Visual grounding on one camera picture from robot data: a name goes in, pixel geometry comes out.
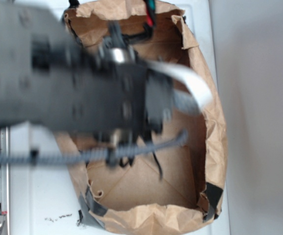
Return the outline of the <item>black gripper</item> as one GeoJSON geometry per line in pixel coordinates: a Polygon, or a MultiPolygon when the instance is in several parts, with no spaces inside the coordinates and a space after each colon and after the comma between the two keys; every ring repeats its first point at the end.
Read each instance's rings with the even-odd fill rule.
{"type": "Polygon", "coordinates": [[[130,46],[130,42],[147,39],[152,29],[136,35],[123,35],[118,22],[108,25],[109,36],[99,46],[96,69],[94,138],[98,142],[118,145],[135,143],[139,136],[151,139],[151,131],[162,131],[164,111],[171,110],[172,80],[151,71],[130,46]]]}

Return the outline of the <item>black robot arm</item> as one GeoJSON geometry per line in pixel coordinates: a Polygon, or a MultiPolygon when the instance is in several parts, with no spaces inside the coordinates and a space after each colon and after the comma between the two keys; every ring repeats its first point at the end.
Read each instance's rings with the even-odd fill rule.
{"type": "Polygon", "coordinates": [[[25,121],[133,143],[171,119],[173,82],[109,25],[87,51],[44,8],[0,2],[0,128],[25,121]]]}

